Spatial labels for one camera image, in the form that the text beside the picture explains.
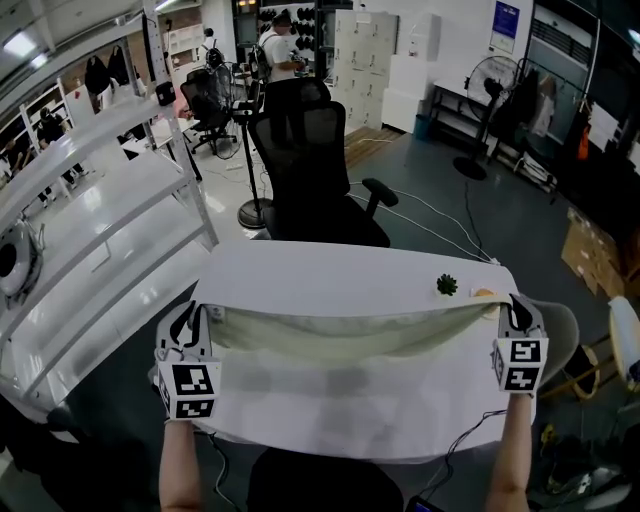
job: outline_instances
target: wooden pallet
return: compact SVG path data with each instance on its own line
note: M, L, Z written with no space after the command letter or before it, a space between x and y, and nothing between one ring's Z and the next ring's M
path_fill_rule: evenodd
M344 157L347 163L347 169L353 169L376 151L388 146L390 142L393 142L401 136L402 133L389 128L383 128L382 130L374 130L366 126L358 128L344 138Z

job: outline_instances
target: white cabinet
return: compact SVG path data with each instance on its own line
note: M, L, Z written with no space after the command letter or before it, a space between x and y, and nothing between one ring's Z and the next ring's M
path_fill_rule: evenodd
M344 104L351 127L382 126L382 100L397 30L394 15L336 12L333 97Z

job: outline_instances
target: white shelving unit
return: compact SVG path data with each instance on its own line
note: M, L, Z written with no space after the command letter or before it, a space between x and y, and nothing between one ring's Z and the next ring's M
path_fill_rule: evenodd
M145 0L144 6L155 22L149 25L150 47L162 83L168 76L155 5ZM66 170L158 114L168 121L173 140L182 141L172 105L134 97L52 143L0 192L0 233ZM21 305L0 311L3 394L51 410L195 282L217 237L184 144L174 145L174 155L177 163L152 151L139 155L46 223L35 287Z

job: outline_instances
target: office chair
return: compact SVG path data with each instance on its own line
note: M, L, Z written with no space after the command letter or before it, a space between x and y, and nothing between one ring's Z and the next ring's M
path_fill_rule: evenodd
M232 95L225 84L229 70L226 66L218 66L212 73L204 69L196 69L187 75L187 81L180 86L189 108L199 122L191 127L200 135L199 142L191 148L196 149L209 144L216 154L215 142L218 139L231 139L238 142L235 135L226 133L227 124L231 120Z
M331 93L325 83L316 77L280 80L267 84L265 88L265 112L291 110L303 104L327 104Z
M344 107L332 101L282 107L269 103L271 85L276 84L267 86L265 112L249 123L273 188L273 203L263 210L271 238L389 247L373 215L380 201L395 206L397 196L374 179L362 180L371 191L366 211L347 196Z

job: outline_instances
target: mesh chair back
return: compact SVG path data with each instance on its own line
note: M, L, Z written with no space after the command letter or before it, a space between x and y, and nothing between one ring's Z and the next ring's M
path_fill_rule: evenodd
M216 126L230 115L233 98L231 73L226 66L218 66L212 73L198 69L180 86L189 108L198 121Z
M344 126L345 110L336 102L263 112L249 123L271 179L274 206L330 205L349 192Z
M330 101L329 89L319 78L292 78L267 84L264 111L289 110L306 103L326 104Z

